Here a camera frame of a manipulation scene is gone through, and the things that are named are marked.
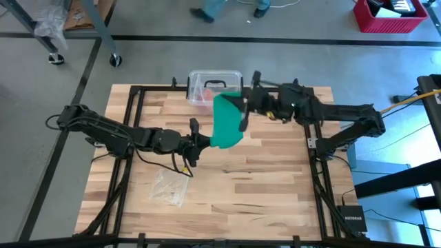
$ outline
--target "green cloth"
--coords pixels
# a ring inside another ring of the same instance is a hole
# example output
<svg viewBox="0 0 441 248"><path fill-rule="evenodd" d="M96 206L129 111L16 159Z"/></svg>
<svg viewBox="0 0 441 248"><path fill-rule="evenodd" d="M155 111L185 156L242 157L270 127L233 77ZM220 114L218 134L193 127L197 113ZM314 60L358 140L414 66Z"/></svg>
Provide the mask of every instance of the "green cloth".
<svg viewBox="0 0 441 248"><path fill-rule="evenodd" d="M210 140L211 147L221 149L230 148L243 138L239 132L242 113L233 103L224 99L221 95L240 96L240 92L223 92L214 97L213 101L213 137Z"/></svg>

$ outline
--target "red crate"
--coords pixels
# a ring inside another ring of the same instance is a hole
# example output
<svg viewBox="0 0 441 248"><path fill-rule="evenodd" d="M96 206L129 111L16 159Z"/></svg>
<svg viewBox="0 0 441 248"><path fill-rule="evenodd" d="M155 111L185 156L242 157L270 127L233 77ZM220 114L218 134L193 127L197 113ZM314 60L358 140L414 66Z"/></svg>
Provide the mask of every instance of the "red crate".
<svg viewBox="0 0 441 248"><path fill-rule="evenodd" d="M364 33L403 34L410 33L422 21L427 19L427 12L420 0L411 0L416 9L414 17L375 18L372 16L367 0L358 0L353 8L360 31Z"/></svg>

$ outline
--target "person's leg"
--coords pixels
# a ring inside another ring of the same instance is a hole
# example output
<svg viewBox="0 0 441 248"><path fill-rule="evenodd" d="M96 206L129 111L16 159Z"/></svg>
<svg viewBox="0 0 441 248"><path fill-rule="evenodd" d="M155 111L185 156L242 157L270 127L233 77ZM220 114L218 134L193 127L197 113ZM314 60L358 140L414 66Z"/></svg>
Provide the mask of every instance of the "person's leg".
<svg viewBox="0 0 441 248"><path fill-rule="evenodd" d="M254 11L254 17L261 18L265 16L270 5L271 5L271 0L257 0L257 8Z"/></svg>
<svg viewBox="0 0 441 248"><path fill-rule="evenodd" d="M191 9L193 16L203 19L205 22L212 23L214 18L222 10L226 0L204 0L203 9Z"/></svg>

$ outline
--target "butcher block tabletop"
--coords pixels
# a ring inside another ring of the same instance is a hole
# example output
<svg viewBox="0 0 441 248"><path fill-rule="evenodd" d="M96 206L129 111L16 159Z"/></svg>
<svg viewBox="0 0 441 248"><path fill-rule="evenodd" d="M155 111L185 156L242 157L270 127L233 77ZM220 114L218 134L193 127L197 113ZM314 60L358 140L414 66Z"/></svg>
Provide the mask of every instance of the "butcher block tabletop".
<svg viewBox="0 0 441 248"><path fill-rule="evenodd" d="M105 116L123 122L131 85L113 85ZM323 103L333 103L330 87L315 87ZM137 97L134 99L131 122ZM146 92L141 127L162 127L189 134L195 117L200 133L211 136L212 116L200 114L188 104L185 92ZM340 130L339 122L325 122L324 137ZM97 149L95 157L106 154ZM337 155L347 158L344 153ZM148 161L172 166L170 155L141 152ZM90 168L75 232L83 231L105 204L114 158L95 160ZM235 240L320 240L316 202L304 128L294 121L282 124L265 116L251 115L243 140L230 149L207 148L201 154L194 178L189 180L181 207L149 199L160 167L135 157L119 236L137 238L224 238ZM353 189L348 165L329 161L329 173L337 205L344 192ZM354 192L345 194L347 204L357 204ZM328 234L332 235L328 209L323 203ZM113 230L115 210L109 230Z"/></svg>

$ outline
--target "cardboard box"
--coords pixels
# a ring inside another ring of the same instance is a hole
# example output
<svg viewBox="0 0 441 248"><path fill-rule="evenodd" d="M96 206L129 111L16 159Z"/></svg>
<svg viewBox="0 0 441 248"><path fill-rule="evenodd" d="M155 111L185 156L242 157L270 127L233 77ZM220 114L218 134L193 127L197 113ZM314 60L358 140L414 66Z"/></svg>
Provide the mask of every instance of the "cardboard box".
<svg viewBox="0 0 441 248"><path fill-rule="evenodd" d="M97 3L96 9L99 11L101 19L104 21L109 14L114 0L94 0ZM70 4L68 17L64 24L64 30L78 30L94 28L92 20L89 18L87 12L83 9L81 0L72 0Z"/></svg>

